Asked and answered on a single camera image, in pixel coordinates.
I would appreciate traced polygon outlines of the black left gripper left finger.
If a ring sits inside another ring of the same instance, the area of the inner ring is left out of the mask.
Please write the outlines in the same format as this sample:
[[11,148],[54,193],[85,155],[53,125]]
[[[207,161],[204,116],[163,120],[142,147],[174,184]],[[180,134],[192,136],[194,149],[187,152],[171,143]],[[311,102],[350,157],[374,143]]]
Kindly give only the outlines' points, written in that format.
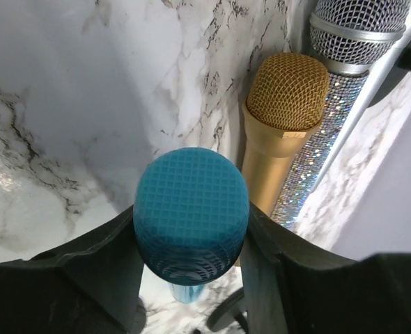
[[128,208],[30,260],[0,263],[0,333],[141,333],[143,261]]

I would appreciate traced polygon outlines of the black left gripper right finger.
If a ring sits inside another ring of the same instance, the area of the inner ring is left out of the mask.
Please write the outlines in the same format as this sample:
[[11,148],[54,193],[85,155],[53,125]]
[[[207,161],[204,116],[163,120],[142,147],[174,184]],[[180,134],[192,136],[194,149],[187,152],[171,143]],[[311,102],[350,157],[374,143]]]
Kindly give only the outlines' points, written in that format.
[[240,261],[250,333],[411,333],[411,253],[351,260],[252,206]]

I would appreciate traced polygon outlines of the black stand with blue mic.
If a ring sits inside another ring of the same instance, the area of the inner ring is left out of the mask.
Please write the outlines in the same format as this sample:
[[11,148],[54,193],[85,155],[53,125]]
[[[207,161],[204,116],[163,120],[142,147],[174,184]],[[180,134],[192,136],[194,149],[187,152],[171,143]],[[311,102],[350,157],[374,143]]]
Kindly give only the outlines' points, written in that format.
[[244,289],[240,288],[217,306],[205,324],[209,330],[216,333],[236,322],[244,333],[249,333],[246,311]]

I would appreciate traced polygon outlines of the blue handheld microphone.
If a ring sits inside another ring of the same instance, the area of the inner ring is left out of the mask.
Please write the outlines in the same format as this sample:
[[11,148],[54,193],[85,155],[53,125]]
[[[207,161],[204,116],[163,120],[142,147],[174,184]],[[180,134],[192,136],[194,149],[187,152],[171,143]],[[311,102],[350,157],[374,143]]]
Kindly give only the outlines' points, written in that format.
[[193,303],[223,276],[242,249],[250,201],[240,171],[206,148],[181,148],[148,165],[133,206],[135,237],[146,266]]

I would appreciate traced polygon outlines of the gold handheld microphone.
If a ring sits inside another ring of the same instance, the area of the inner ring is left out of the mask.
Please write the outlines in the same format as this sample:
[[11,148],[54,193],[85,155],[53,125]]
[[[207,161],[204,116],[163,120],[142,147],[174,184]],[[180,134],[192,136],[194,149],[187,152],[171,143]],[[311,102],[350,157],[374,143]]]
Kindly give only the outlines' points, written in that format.
[[268,56],[242,103],[246,134],[242,174],[251,202],[271,215],[297,153],[323,122],[329,73],[298,53]]

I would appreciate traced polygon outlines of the rhinestone handheld microphone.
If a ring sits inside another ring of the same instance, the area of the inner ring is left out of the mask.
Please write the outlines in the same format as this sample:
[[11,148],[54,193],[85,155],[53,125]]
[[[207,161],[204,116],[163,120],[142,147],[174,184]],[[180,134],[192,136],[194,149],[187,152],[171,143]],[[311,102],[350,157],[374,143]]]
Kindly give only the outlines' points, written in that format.
[[291,228],[356,102],[370,67],[405,32],[409,1],[319,1],[309,19],[309,53],[329,72],[323,123],[293,160],[272,212]]

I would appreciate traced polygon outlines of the silver mesh condenser microphone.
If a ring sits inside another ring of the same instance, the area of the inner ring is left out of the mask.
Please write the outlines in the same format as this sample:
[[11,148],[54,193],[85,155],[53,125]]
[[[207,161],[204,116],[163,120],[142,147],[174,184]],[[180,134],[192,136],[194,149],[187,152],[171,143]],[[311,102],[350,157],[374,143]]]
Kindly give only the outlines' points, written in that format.
[[319,1],[310,19],[312,54],[332,74],[367,76],[330,143],[318,186],[398,57],[411,41],[411,1]]

